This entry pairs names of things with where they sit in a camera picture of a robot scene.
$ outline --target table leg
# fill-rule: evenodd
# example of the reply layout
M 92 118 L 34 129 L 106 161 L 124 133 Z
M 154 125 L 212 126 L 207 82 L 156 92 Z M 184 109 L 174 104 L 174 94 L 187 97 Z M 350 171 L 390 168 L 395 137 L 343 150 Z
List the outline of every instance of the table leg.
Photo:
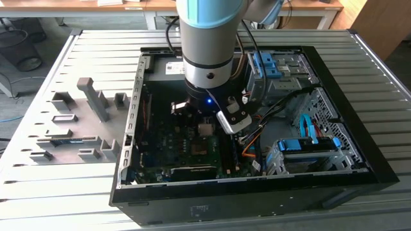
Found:
M 12 93 L 12 90 L 11 90 L 11 83 L 10 81 L 7 80 L 7 78 L 0 75 L 0 91 L 3 91 L 3 93 L 7 95 L 7 97 L 12 98 L 12 97 L 16 97 L 18 96 L 18 92 L 14 92 Z
M 330 29 L 337 13 L 338 11 L 327 11 L 326 15 L 323 16 L 321 20 L 319 26 L 317 27 L 318 30 Z
M 146 23 L 147 23 L 147 29 L 148 30 L 156 30 L 156 23 L 155 23 L 155 11 L 146 11 L 144 17 L 146 17 Z

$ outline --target open computer tower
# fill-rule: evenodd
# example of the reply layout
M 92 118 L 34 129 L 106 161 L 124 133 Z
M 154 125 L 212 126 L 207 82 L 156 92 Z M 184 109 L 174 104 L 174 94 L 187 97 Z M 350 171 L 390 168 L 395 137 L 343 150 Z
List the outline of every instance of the open computer tower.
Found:
M 214 101 L 187 100 L 182 58 L 142 49 L 110 201 L 138 224 L 333 209 L 398 182 L 315 48 L 260 50 L 264 65 L 247 50 L 232 85 L 246 104 L 267 94 L 250 128 L 227 135 Z

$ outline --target metal table surface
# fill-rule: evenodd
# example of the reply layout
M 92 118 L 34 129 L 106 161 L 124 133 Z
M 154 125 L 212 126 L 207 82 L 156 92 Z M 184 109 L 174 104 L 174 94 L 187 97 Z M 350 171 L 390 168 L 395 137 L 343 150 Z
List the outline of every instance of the metal table surface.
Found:
M 347 31 L 280 30 L 254 32 L 259 45 L 315 46 L 389 159 L 401 182 L 361 196 L 330 211 L 271 217 L 156 225 L 171 230 L 399 230 L 411 228 L 411 103 L 410 92 L 362 41 Z M 240 32 L 248 45 L 250 39 Z M 171 42 L 179 44 L 179 33 Z M 44 116 L 51 91 L 76 89 L 79 77 L 92 77 L 106 97 L 131 95 L 140 47 L 166 46 L 164 31 L 83 31 L 72 35 L 0 159 L 0 227 L 15 230 L 139 229 L 108 205 L 115 163 L 39 165 L 22 151 L 32 126 Z M 74 98 L 83 99 L 72 90 Z

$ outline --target wooden desk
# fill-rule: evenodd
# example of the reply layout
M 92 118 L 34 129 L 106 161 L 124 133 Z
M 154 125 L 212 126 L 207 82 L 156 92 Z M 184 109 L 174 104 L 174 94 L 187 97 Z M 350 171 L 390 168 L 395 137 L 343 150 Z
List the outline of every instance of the wooden desk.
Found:
M 333 0 L 330 4 L 318 0 L 291 0 L 292 16 L 319 16 L 322 17 L 318 29 L 329 29 L 337 13 L 343 10 L 343 5 L 338 0 Z M 279 16 L 288 15 L 288 4 L 283 5 Z M 156 16 L 176 16 L 175 1 L 172 0 L 147 0 L 146 5 L 146 21 L 148 29 L 156 29 Z
M 147 2 L 126 1 L 123 5 L 98 6 L 80 0 L 0 0 L 3 17 L 79 17 L 143 15 Z
M 294 11 L 325 11 L 327 8 L 343 9 L 343 5 L 338 0 L 333 0 L 330 4 L 319 2 L 319 0 L 291 0 Z M 147 11 L 176 11 L 175 1 L 172 0 L 147 0 Z M 288 10 L 288 4 L 283 5 L 282 10 Z
M 292 16 L 322 17 L 318 29 L 329 29 L 343 5 L 338 0 L 331 4 L 318 0 L 292 0 Z M 287 16 L 288 4 L 283 5 L 279 16 Z M 95 1 L 80 0 L 0 0 L 3 17 L 90 17 L 90 16 L 140 16 L 146 17 L 147 28 L 156 29 L 156 16 L 175 16 L 172 0 L 126 1 L 123 5 L 98 7 Z

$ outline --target white sticker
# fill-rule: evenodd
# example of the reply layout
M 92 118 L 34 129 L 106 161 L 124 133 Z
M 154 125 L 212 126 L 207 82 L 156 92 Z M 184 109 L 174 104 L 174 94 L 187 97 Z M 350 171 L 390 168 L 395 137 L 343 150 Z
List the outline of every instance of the white sticker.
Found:
M 248 98 L 243 96 L 243 104 L 248 103 Z
M 288 66 L 278 66 L 276 68 L 279 71 L 290 71 Z
M 140 10 L 143 10 L 143 8 L 142 7 L 124 7 L 124 10 L 127 10 L 127 11 L 140 11 Z
M 168 62 L 166 64 L 166 74 L 167 75 L 184 74 L 184 63 L 183 62 Z
M 259 165 L 259 163 L 256 162 L 256 160 L 252 161 L 252 167 L 255 167 L 256 171 L 260 170 L 262 165 Z

